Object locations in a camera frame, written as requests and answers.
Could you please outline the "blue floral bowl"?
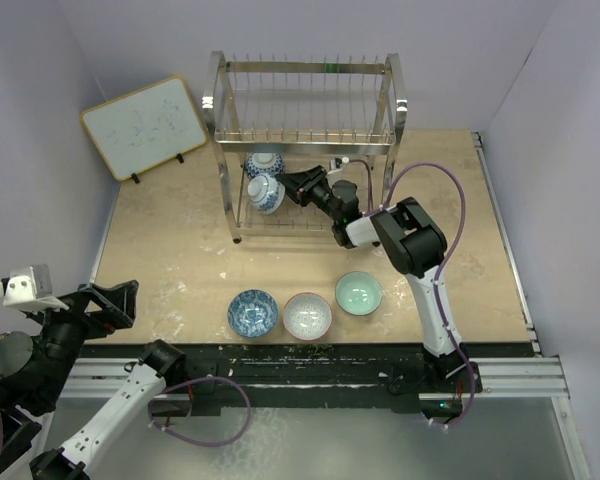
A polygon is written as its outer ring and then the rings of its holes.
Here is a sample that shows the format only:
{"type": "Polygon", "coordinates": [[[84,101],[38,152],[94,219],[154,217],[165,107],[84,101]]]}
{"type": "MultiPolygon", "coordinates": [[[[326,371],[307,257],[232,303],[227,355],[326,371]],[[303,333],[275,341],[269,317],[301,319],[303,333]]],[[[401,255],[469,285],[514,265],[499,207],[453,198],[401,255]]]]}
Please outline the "blue floral bowl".
{"type": "Polygon", "coordinates": [[[270,215],[284,200],[285,187],[275,177],[261,173],[250,180],[247,195],[253,208],[263,215],[270,215]]]}

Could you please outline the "red zigzag patterned bowl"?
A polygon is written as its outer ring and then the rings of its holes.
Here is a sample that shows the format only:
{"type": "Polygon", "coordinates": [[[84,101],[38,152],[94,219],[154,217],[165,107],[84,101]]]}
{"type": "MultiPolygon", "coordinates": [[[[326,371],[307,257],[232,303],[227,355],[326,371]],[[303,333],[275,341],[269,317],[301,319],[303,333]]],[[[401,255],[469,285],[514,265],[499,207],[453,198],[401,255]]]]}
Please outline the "red zigzag patterned bowl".
{"type": "Polygon", "coordinates": [[[244,168],[249,179],[260,174],[275,176],[286,170],[283,157],[277,153],[252,153],[247,157],[244,168]]]}

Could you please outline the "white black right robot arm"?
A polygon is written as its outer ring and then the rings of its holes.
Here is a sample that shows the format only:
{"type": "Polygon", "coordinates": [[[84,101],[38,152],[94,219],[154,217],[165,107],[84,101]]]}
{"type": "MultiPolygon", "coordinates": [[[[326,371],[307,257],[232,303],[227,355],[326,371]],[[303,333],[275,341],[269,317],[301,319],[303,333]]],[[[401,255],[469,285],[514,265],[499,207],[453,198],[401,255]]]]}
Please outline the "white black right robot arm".
{"type": "Polygon", "coordinates": [[[318,166],[289,174],[278,174],[287,196],[296,204],[313,204],[332,220],[332,232],[338,245],[352,249],[378,243],[391,265],[406,278],[417,307],[425,351],[425,380],[436,391],[447,391],[468,374],[468,391],[476,392],[476,374],[453,320],[446,292],[444,268],[456,250],[464,231],[467,202],[463,187],[446,167],[421,162],[399,172],[390,185],[389,196],[398,182],[417,167],[432,167],[445,173],[457,188],[460,220],[452,243],[418,203],[409,197],[395,205],[362,214],[357,185],[338,180],[330,184],[327,171],[318,166]]]}

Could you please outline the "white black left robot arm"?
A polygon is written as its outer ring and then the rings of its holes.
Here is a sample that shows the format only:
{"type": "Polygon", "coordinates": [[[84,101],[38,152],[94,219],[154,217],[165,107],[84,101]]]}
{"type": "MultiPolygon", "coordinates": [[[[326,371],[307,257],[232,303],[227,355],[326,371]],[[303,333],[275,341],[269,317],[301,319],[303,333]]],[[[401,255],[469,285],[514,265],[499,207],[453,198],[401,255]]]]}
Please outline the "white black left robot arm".
{"type": "MultiPolygon", "coordinates": [[[[83,284],[60,297],[61,307],[28,311],[39,334],[0,334],[0,474],[25,456],[55,410],[84,343],[133,326],[139,284],[83,284]]],[[[122,387],[61,446],[29,463],[33,479],[88,479],[141,408],[186,378],[186,356],[163,340],[144,347],[122,387]]]]}

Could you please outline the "stainless steel dish rack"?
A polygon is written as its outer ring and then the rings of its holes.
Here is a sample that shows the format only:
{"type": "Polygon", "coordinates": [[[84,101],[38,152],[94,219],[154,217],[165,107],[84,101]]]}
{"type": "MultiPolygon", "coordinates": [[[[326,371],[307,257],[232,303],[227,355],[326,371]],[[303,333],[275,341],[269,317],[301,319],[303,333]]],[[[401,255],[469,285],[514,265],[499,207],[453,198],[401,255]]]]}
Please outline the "stainless steel dish rack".
{"type": "Polygon", "coordinates": [[[247,200],[246,161],[254,153],[283,157],[290,171],[335,157],[362,159],[362,201],[386,202],[406,127],[408,100],[400,56],[238,59],[211,53],[201,100],[219,171],[221,204],[230,237],[322,236],[327,217],[315,207],[292,207],[270,217],[247,200]]]}

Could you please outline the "light green celadon bowl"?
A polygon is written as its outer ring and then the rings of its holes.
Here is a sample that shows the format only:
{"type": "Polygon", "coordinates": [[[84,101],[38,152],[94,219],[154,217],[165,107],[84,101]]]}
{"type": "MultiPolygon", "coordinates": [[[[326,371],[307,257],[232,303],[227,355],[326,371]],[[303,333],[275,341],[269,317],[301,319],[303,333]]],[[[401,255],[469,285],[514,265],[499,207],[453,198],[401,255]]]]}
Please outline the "light green celadon bowl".
{"type": "Polygon", "coordinates": [[[349,272],[335,285],[336,302],[342,310],[351,315],[370,315],[381,305],[382,297],[379,282],[366,272],[349,272]]]}

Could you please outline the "white red rimmed bowl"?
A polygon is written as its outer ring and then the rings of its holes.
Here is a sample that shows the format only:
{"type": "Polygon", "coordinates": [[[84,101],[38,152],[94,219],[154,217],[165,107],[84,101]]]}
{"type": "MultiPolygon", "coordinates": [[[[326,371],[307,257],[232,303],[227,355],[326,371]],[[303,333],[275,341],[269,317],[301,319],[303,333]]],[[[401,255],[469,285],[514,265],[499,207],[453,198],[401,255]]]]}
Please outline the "white red rimmed bowl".
{"type": "Polygon", "coordinates": [[[330,329],[333,313],[328,302],[320,295],[302,292],[291,297],[283,310],[286,331],[301,341],[322,338],[330,329]]]}

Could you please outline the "blue patterned bowl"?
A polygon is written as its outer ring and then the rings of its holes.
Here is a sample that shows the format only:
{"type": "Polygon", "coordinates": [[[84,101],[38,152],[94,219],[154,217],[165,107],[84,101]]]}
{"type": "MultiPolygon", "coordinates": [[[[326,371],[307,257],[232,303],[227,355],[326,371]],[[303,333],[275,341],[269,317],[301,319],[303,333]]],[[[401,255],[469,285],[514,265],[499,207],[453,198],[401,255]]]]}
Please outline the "blue patterned bowl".
{"type": "Polygon", "coordinates": [[[229,303],[227,320],[230,328],[239,336],[259,338],[268,334],[279,316],[275,299],[259,289],[244,290],[229,303]]]}

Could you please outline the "small whiteboard yellow frame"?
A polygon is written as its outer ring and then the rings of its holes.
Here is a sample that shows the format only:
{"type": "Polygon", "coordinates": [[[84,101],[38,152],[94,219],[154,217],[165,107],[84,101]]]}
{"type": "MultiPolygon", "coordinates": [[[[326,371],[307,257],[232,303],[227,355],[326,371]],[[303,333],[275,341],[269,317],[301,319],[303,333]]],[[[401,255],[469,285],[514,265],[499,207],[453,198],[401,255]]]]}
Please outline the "small whiteboard yellow frame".
{"type": "Polygon", "coordinates": [[[203,146],[208,134],[185,81],[171,76],[85,110],[81,123],[112,176],[147,170],[203,146]]]}

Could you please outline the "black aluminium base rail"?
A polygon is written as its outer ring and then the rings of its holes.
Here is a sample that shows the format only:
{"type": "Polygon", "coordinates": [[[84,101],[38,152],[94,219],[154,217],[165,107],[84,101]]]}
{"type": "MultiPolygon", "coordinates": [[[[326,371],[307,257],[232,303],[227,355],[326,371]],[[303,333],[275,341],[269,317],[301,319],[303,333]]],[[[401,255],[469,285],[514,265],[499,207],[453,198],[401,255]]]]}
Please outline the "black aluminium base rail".
{"type": "Polygon", "coordinates": [[[191,403],[194,415],[223,408],[386,409],[430,411],[455,416],[469,399],[566,398],[561,362],[544,357],[535,342],[470,343],[468,374],[447,380],[429,375],[423,349],[415,343],[369,344],[181,344],[186,373],[195,379],[217,375],[233,386],[207,383],[185,387],[171,399],[191,403]]]}

